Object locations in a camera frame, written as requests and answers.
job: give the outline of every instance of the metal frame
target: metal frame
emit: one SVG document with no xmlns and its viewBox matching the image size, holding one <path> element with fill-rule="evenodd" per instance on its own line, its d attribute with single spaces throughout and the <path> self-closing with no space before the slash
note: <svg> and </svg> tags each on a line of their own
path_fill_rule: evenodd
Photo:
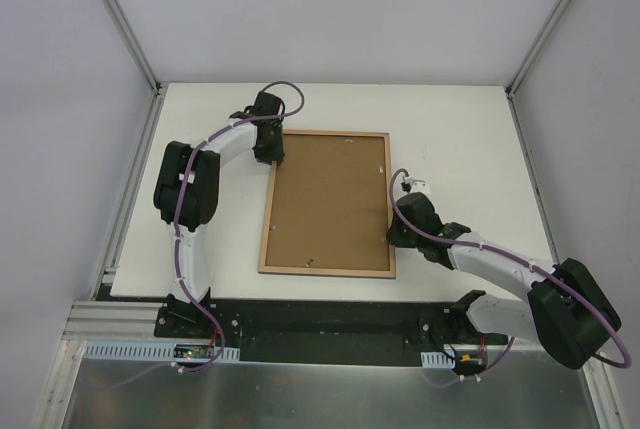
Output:
<svg viewBox="0 0 640 429">
<path fill-rule="evenodd" d="M 62 427 L 85 347 L 85 341 L 63 340 L 60 343 L 32 427 Z"/>
<path fill-rule="evenodd" d="M 572 2 L 573 0 L 558 0 L 553 6 L 551 13 L 542 25 L 542 28 L 534 39 L 533 44 L 527 51 L 527 55 L 520 64 L 520 67 L 516 71 L 516 74 L 514 75 L 511 83 L 507 86 L 507 95 L 509 99 L 513 99 L 514 94 L 522 85 L 524 78 L 529 73 L 529 70 L 536 62 L 542 50 L 546 47 L 551 35 L 553 34 L 553 30 L 556 28 L 558 22 L 560 22 L 564 14 L 567 12 L 567 9 Z"/>
<path fill-rule="evenodd" d="M 509 103 L 509 109 L 511 111 L 513 125 L 516 128 L 516 134 L 518 135 L 518 141 L 520 142 L 520 149 L 522 150 L 522 155 L 524 156 L 524 163 L 527 166 L 527 172 L 529 173 L 529 180 L 531 181 L 531 187 L 533 188 L 533 193 L 536 198 L 536 204 L 538 205 L 538 212 L 540 213 L 540 219 L 542 220 L 542 227 L 547 237 L 547 243 L 549 244 L 551 257 L 553 257 L 553 260 L 555 262 L 560 262 L 560 258 L 558 256 L 558 250 L 553 240 L 553 234 L 551 232 L 551 225 L 549 224 L 549 218 L 547 217 L 547 212 L 544 208 L 544 204 L 542 203 L 542 196 L 540 194 L 538 177 L 536 175 L 533 159 L 531 157 L 531 150 L 529 149 L 529 145 L 527 144 L 524 131 L 522 130 L 522 126 L 520 125 L 520 120 L 518 119 L 518 113 L 516 112 L 516 107 L 513 104 L 513 100 L 508 97 L 508 93 L 507 93 L 507 102 Z"/>
<path fill-rule="evenodd" d="M 111 232 L 102 250 L 102 255 L 98 259 L 98 266 L 94 271 L 95 282 L 93 284 L 91 297 L 96 296 L 103 282 L 108 283 L 109 281 L 113 281 L 115 268 L 118 264 L 122 246 L 124 245 L 126 228 L 133 213 L 133 206 L 138 195 L 140 182 L 142 181 L 144 166 L 149 157 L 151 142 L 153 141 L 153 135 L 158 125 L 165 94 L 166 86 L 161 85 L 158 92 L 153 95 L 149 105 L 144 125 L 138 136 L 138 144 L 136 145 L 136 150 L 129 165 L 129 176 L 127 177 L 122 195 L 118 200 L 114 218 L 110 222 Z"/>
<path fill-rule="evenodd" d="M 54 366 L 47 382 L 34 427 L 60 428 L 64 421 L 87 341 L 140 341 L 153 344 L 156 311 L 160 303 L 76 302 L 65 327 Z M 168 340 L 157 342 L 206 343 L 207 340 Z M 541 351 L 528 341 L 518 341 L 514 351 Z M 609 368 L 590 360 L 583 368 L 598 422 L 603 429 L 628 427 L 621 412 Z"/>
<path fill-rule="evenodd" d="M 119 252 L 124 243 L 126 226 L 131 217 L 133 205 L 137 196 L 143 169 L 148 157 L 151 141 L 160 111 L 164 101 L 167 86 L 161 84 L 155 75 L 144 51 L 133 32 L 127 17 L 118 0 L 103 0 L 114 25 L 120 32 L 123 41 L 129 49 L 140 72 L 145 77 L 153 92 L 153 100 L 140 133 L 139 142 L 133 160 L 130 164 L 129 177 L 123 190 L 114 220 L 112 230 L 100 258 L 97 271 L 95 291 L 100 285 L 113 278 L 118 262 Z M 563 18 L 573 0 L 558 0 L 547 17 L 541 30 L 533 41 L 522 64 L 518 68 L 511 83 L 506 87 L 509 106 L 514 120 L 514 126 L 520 140 L 525 164 L 535 191 L 536 201 L 544 224 L 547 239 L 554 258 L 557 251 L 553 236 L 549 228 L 545 209 L 540 199 L 535 169 L 531 160 L 522 128 L 518 121 L 517 111 L 512 99 L 522 85 L 533 64 L 544 50 L 554 29 Z M 64 416 L 70 401 L 73 386 L 76 382 L 79 365 L 86 348 L 86 341 L 144 341 L 157 342 L 153 336 L 155 320 L 160 303 L 147 302 L 95 302 L 79 301 L 74 303 L 69 315 L 62 341 L 59 345 L 53 367 L 45 386 L 41 403 L 36 412 L 34 427 L 59 428 L 63 424 Z M 205 340 L 163 339 L 166 342 L 208 342 Z M 537 345 L 519 344 L 517 350 L 540 350 Z M 604 364 L 591 360 L 583 368 L 589 392 L 596 408 L 598 421 L 603 428 L 624 428 L 627 423 L 620 411 L 620 400 L 615 389 L 611 373 Z"/>
<path fill-rule="evenodd" d="M 131 29 L 127 16 L 125 16 L 124 11 L 122 10 L 122 6 L 120 6 L 118 0 L 102 1 L 104 2 L 107 12 L 111 16 L 114 25 L 120 32 L 125 45 L 131 52 L 138 69 L 140 69 L 140 72 L 146 78 L 149 87 L 151 87 L 153 91 L 157 91 L 160 88 L 160 81 L 153 72 L 153 68 L 149 64 L 149 60 L 147 59 L 147 56 L 145 56 L 142 46 L 133 32 L 133 29 Z"/>
</svg>

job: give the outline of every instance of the white table surface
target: white table surface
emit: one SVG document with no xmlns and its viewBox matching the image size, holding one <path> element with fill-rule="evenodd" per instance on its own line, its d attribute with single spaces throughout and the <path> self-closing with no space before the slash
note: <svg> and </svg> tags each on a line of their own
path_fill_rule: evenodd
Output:
<svg viewBox="0 0 640 429">
<path fill-rule="evenodd" d="M 167 143 L 199 142 L 229 114 L 251 104 L 264 84 L 171 84 L 155 131 L 111 294 L 164 297 L 173 277 L 171 243 L 153 190 Z M 550 259 L 515 127 L 501 87 L 302 84 L 303 111 L 285 128 L 388 132 L 391 165 L 425 179 L 443 222 L 456 221 L 532 257 Z M 287 104 L 294 91 L 275 89 Z M 220 176 L 207 229 L 213 297 L 369 301 L 452 301 L 472 289 L 508 293 L 475 276 L 398 249 L 397 278 L 375 280 L 259 274 L 270 167 L 253 152 Z"/>
</svg>

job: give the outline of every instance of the wooden frame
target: wooden frame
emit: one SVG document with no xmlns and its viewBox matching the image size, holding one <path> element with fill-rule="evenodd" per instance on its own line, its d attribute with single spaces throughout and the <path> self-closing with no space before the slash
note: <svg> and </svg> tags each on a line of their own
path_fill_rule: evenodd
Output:
<svg viewBox="0 0 640 429">
<path fill-rule="evenodd" d="M 358 132 L 358 131 L 316 131 L 285 129 L 284 134 L 291 135 L 313 135 L 313 136 L 345 136 L 345 137 L 379 137 L 384 140 L 384 165 L 386 187 L 391 183 L 391 151 L 389 134 L 383 132 Z M 327 269 L 319 267 L 280 267 L 267 265 L 267 248 L 269 245 L 269 232 L 271 227 L 271 213 L 273 206 L 273 196 L 276 182 L 277 165 L 273 164 L 269 177 L 269 187 L 267 192 L 267 204 L 265 208 L 264 228 L 262 232 L 262 243 L 260 248 L 260 273 L 268 274 L 296 274 L 296 275 L 319 275 L 319 276 L 341 276 L 341 277 L 368 277 L 395 279 L 396 277 L 396 256 L 395 248 L 389 245 L 389 270 L 354 270 L 354 269 Z M 391 225 L 393 219 L 393 208 L 387 197 L 387 226 Z"/>
</svg>

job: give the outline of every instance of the gray wall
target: gray wall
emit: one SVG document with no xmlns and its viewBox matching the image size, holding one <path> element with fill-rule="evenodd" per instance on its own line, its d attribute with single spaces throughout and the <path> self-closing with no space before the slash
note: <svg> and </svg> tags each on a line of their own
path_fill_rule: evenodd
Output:
<svg viewBox="0 0 640 429">
<path fill-rule="evenodd" d="M 150 92 L 100 0 L 0 0 L 0 426 L 28 427 Z"/>
<path fill-rule="evenodd" d="M 515 103 L 560 256 L 622 316 L 635 366 L 613 372 L 640 427 L 640 0 L 575 0 Z"/>
<path fill-rule="evenodd" d="M 556 0 L 119 0 L 164 81 L 490 84 Z"/>
</svg>

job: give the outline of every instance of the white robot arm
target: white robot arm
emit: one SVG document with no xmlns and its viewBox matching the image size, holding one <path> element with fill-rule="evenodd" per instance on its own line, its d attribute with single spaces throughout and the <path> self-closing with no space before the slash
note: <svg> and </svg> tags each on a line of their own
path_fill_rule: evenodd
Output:
<svg viewBox="0 0 640 429">
<path fill-rule="evenodd" d="M 236 121 L 237 119 L 229 119 L 227 124 L 233 124 Z M 220 169 L 222 169 L 239 154 L 253 149 L 256 146 L 257 138 L 258 128 L 253 124 L 235 126 L 230 131 L 208 143 L 202 151 L 218 154 L 220 156 Z M 195 179 L 195 174 L 192 172 L 190 177 Z M 180 174 L 179 180 L 182 181 L 183 178 L 184 174 Z M 187 289 L 198 301 L 201 301 L 209 291 L 209 278 L 204 270 L 207 267 L 204 247 L 206 230 L 206 224 L 199 225 L 194 231 L 190 231 L 188 227 L 180 225 L 181 247 L 178 251 L 180 267 L 182 268 L 182 275 Z M 176 231 L 172 223 L 167 223 L 167 232 L 171 240 L 175 241 Z M 174 260 L 176 246 L 172 244 L 171 247 L 171 260 Z M 173 282 L 171 294 L 180 301 L 189 302 L 178 281 Z"/>
<path fill-rule="evenodd" d="M 407 195 L 394 201 L 387 233 L 390 244 L 416 248 L 431 262 L 474 274 L 517 298 L 499 299 L 472 291 L 460 299 L 457 308 L 478 332 L 540 342 L 556 361 L 571 369 L 582 367 L 609 337 L 617 338 L 620 317 L 582 263 L 567 259 L 556 265 L 529 258 L 485 241 L 456 222 L 443 224 L 427 196 L 412 192 L 412 178 L 405 177 L 402 187 Z M 561 281 L 566 290 L 543 274 Z"/>
<path fill-rule="evenodd" d="M 169 237 L 174 241 L 173 260 L 179 258 L 178 266 L 182 277 L 176 278 L 170 293 L 175 301 L 185 304 L 191 302 L 182 284 L 196 301 L 202 301 L 209 292 L 209 280 L 204 270 L 207 267 L 204 240 L 206 225 L 218 205 L 220 170 L 237 155 L 249 150 L 254 151 L 258 162 L 279 164 L 284 159 L 281 119 L 252 123 L 247 121 L 245 124 L 238 124 L 239 121 L 278 115 L 283 109 L 284 104 L 280 98 L 264 91 L 259 92 L 253 106 L 230 116 L 226 125 L 230 127 L 229 130 L 211 142 L 199 145 L 200 150 L 189 174 L 185 174 L 185 170 L 193 147 L 176 141 L 167 145 L 153 202 L 167 225 Z M 188 185 L 179 213 L 179 231 L 176 231 L 174 219 L 180 186 L 185 177 L 188 178 Z M 179 249 L 175 244 L 178 237 Z"/>
</svg>

